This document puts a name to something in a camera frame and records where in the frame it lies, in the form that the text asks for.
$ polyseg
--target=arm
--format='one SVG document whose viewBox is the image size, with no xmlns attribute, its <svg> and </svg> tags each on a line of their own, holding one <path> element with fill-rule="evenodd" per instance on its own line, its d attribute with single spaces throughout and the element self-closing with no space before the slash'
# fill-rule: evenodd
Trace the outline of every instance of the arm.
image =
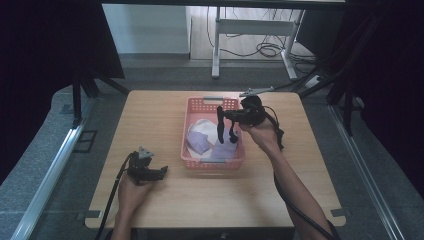
<svg viewBox="0 0 424 240">
<path fill-rule="evenodd" d="M 253 141 L 266 153 L 271 161 L 277 181 L 287 198 L 304 214 L 331 234 L 330 226 L 322 208 L 293 171 L 278 147 L 277 137 L 271 122 L 265 119 L 258 126 L 240 125 L 240 128 L 248 132 Z M 288 208 L 288 212 L 301 239 L 326 239 L 291 208 Z"/>
<path fill-rule="evenodd" d="M 127 240 L 131 238 L 131 221 L 135 210 L 141 205 L 152 182 L 146 182 L 140 186 L 135 185 L 125 172 L 119 183 L 118 199 L 119 210 L 115 216 L 115 226 L 111 240 Z"/>
</svg>

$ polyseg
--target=black stand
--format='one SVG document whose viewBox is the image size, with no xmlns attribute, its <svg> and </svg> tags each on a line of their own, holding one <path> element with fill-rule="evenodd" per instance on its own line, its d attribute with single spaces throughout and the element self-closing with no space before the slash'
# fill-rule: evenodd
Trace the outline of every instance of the black stand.
<svg viewBox="0 0 424 240">
<path fill-rule="evenodd" d="M 101 76 L 97 74 L 97 77 L 108 84 L 109 86 L 115 88 L 119 92 L 124 95 L 129 94 L 129 90 L 113 81 L 110 78 Z M 73 104 L 74 104 L 74 121 L 72 123 L 72 129 L 77 128 L 82 121 L 82 109 L 81 109 L 81 87 L 84 90 L 85 94 L 89 98 L 96 98 L 99 95 L 99 88 L 94 82 L 94 78 L 92 74 L 78 72 L 73 77 L 72 81 L 72 96 L 73 96 Z"/>
<path fill-rule="evenodd" d="M 327 103 L 330 105 L 337 104 L 340 99 L 345 95 L 345 109 L 343 113 L 343 126 L 349 135 L 352 135 L 351 131 L 351 116 L 353 109 L 353 89 L 354 89 L 354 77 L 352 74 L 353 67 L 356 61 L 359 58 L 359 55 L 365 48 L 368 40 L 371 38 L 375 29 L 381 22 L 384 17 L 384 13 L 387 11 L 388 6 L 390 4 L 378 4 L 379 9 L 371 10 L 369 16 L 365 21 L 367 21 L 367 27 L 361 35 L 359 42 L 356 44 L 354 50 L 351 55 L 347 59 L 345 65 L 341 70 L 339 70 L 336 74 L 328 77 L 320 81 L 315 86 L 303 91 L 299 94 L 300 98 L 304 98 L 309 96 L 310 94 L 326 87 L 332 83 L 334 86 L 331 88 L 330 92 L 327 95 Z"/>
</svg>

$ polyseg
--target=black handheld controller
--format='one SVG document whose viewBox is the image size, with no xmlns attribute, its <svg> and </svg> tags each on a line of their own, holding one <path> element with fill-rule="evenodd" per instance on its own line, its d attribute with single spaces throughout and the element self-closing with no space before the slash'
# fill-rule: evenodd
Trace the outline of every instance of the black handheld controller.
<svg viewBox="0 0 424 240">
<path fill-rule="evenodd" d="M 224 117 L 231 120 L 230 128 L 230 141 L 232 143 L 237 142 L 238 138 L 234 134 L 234 123 L 238 122 L 241 124 L 246 124 L 250 126 L 256 126 L 262 123 L 266 118 L 268 118 L 274 126 L 275 133 L 277 134 L 278 146 L 280 149 L 283 149 L 282 138 L 284 131 L 280 129 L 277 116 L 275 119 L 265 111 L 265 107 L 262 105 L 261 99 L 257 95 L 248 96 L 241 100 L 241 106 L 243 109 L 239 110 L 223 110 L 221 106 L 217 107 L 217 116 L 218 116 L 218 139 L 222 144 L 224 143 L 223 134 L 224 134 Z"/>
<path fill-rule="evenodd" d="M 127 174 L 131 177 L 136 185 L 139 185 L 142 181 L 158 181 L 163 180 L 168 166 L 161 169 L 149 169 L 149 164 L 152 161 L 153 153 L 140 147 L 139 152 L 133 152 L 130 154 L 129 166 Z"/>
</svg>

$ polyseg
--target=forearm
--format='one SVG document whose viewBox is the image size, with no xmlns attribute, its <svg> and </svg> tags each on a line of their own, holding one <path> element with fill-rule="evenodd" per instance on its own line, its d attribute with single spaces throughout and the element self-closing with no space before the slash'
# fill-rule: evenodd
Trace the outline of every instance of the forearm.
<svg viewBox="0 0 424 240">
<path fill-rule="evenodd" d="M 274 174 L 287 199 L 328 233 L 331 233 L 322 208 L 293 171 L 281 151 L 279 149 L 268 149 L 265 152 L 271 160 Z M 325 239 L 321 233 L 291 208 L 288 208 L 288 211 L 302 239 Z"/>
<path fill-rule="evenodd" d="M 132 213 L 118 211 L 115 216 L 115 226 L 111 240 L 131 239 L 131 220 Z"/>
</svg>

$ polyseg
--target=wooden table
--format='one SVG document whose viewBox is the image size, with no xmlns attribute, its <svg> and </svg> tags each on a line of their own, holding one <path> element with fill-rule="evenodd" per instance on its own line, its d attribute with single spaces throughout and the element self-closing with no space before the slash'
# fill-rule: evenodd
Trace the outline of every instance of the wooden table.
<svg viewBox="0 0 424 240">
<path fill-rule="evenodd" d="M 187 99 L 194 96 L 238 97 L 236 92 L 132 91 L 116 129 L 90 210 L 104 211 L 114 179 L 129 153 L 142 145 L 155 154 L 150 168 L 169 166 L 138 209 L 134 227 L 292 227 L 285 204 L 273 182 L 266 155 L 245 134 L 246 158 L 238 170 L 188 170 L 180 158 Z M 336 226 L 344 216 L 333 217 L 340 203 L 312 133 L 302 103 L 295 93 L 260 94 L 273 108 L 285 131 L 284 154 L 296 173 Z M 106 227 L 113 227 L 115 196 Z M 98 228 L 101 218 L 87 218 Z"/>
</svg>

